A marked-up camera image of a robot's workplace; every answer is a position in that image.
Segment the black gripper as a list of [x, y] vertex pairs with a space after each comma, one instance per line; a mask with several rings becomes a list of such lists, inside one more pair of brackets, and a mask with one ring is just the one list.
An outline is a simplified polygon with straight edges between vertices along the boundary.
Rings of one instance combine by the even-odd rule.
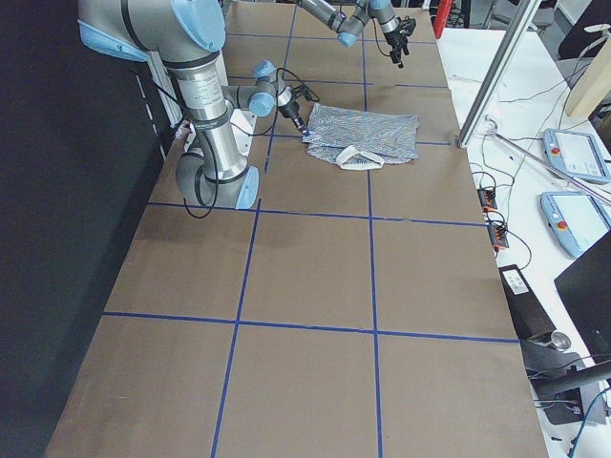
[[409, 37], [414, 32], [414, 19], [394, 17], [384, 26], [384, 36], [390, 46], [389, 57], [399, 69], [404, 68], [403, 55], [409, 55]]
[[297, 128], [302, 135], [309, 135], [309, 130], [300, 115], [300, 106], [297, 101], [289, 101], [280, 106], [279, 111], [284, 118], [290, 119], [294, 124], [299, 124]]

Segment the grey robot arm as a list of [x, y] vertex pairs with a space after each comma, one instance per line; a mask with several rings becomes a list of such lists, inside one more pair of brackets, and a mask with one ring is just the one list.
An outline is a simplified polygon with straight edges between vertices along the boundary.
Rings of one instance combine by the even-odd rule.
[[252, 86], [224, 86], [216, 63], [225, 42], [225, 24], [216, 1], [81, 1], [78, 24], [90, 49], [144, 62], [158, 52], [178, 81], [196, 139], [180, 159], [176, 180], [186, 202], [250, 208], [257, 198], [259, 171], [238, 147], [230, 118], [237, 109], [266, 116], [273, 109], [305, 134], [297, 91], [269, 61], [254, 69]]
[[346, 16], [327, 1], [296, 1], [296, 5], [336, 32], [338, 41], [345, 47], [353, 46], [368, 22], [375, 20], [390, 46], [392, 63], [399, 69], [404, 68], [402, 57], [410, 54], [409, 37], [416, 28], [416, 20], [396, 15], [391, 1], [356, 1], [351, 16]]

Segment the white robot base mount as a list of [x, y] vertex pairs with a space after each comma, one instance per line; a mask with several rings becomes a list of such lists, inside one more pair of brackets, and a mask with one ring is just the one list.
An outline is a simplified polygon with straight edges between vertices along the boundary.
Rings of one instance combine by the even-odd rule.
[[236, 109], [227, 100], [205, 108], [184, 110], [185, 136], [183, 152], [214, 156], [218, 162], [238, 161], [247, 157], [254, 135], [256, 116]]

